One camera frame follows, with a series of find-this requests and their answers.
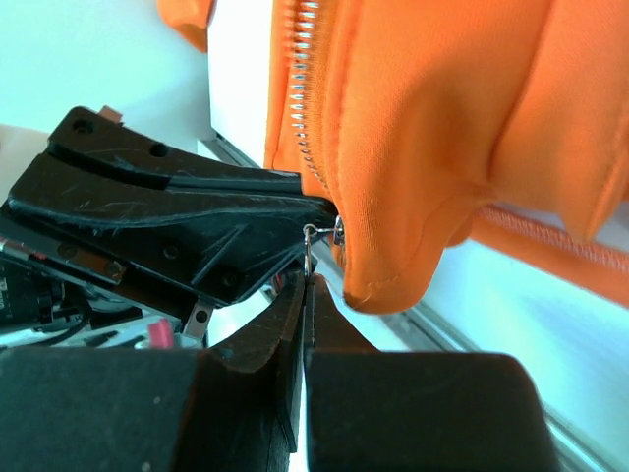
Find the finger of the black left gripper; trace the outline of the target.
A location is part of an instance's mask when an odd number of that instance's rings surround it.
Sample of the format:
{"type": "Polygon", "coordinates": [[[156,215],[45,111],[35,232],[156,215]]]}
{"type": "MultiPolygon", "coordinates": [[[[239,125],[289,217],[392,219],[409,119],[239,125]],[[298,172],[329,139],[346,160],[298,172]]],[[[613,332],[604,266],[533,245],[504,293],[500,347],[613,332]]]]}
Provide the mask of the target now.
{"type": "Polygon", "coordinates": [[[9,191],[1,234],[33,265],[152,309],[239,303],[336,209],[295,173],[232,166],[71,109],[9,191]]]}

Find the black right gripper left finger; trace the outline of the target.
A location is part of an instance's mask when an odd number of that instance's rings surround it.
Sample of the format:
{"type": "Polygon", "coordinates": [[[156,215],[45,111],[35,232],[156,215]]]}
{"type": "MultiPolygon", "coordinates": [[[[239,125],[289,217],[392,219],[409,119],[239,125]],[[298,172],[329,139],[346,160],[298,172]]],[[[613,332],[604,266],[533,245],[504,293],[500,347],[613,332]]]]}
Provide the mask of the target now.
{"type": "Polygon", "coordinates": [[[5,471],[284,471],[297,448],[305,280],[209,349],[1,355],[5,471]]]}

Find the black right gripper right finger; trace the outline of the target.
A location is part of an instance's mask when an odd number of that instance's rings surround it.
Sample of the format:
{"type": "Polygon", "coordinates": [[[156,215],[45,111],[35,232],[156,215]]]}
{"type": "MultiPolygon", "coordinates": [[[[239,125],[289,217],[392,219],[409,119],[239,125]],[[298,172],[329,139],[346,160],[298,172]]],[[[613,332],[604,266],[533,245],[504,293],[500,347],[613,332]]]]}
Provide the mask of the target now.
{"type": "Polygon", "coordinates": [[[304,297],[313,471],[555,471],[538,392],[513,357],[383,352],[337,309],[323,277],[304,297]]]}

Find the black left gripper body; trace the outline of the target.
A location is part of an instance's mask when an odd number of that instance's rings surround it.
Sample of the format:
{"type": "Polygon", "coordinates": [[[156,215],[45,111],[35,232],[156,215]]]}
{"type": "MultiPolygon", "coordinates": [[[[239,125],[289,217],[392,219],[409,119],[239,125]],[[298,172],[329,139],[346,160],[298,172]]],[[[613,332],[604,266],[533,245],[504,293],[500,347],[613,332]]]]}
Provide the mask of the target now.
{"type": "Polygon", "coordinates": [[[1,240],[1,346],[204,348],[206,307],[186,291],[63,244],[53,258],[1,240]]]}

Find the orange zip-up jacket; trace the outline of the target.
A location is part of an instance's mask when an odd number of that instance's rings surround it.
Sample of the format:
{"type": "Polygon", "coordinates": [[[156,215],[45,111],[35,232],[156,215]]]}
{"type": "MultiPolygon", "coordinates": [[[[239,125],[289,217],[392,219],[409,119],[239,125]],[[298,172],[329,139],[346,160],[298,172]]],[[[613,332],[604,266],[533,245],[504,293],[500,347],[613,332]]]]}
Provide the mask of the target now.
{"type": "Polygon", "coordinates": [[[475,239],[620,305],[624,1],[277,1],[265,165],[343,222],[344,297],[390,314],[475,239]]]}

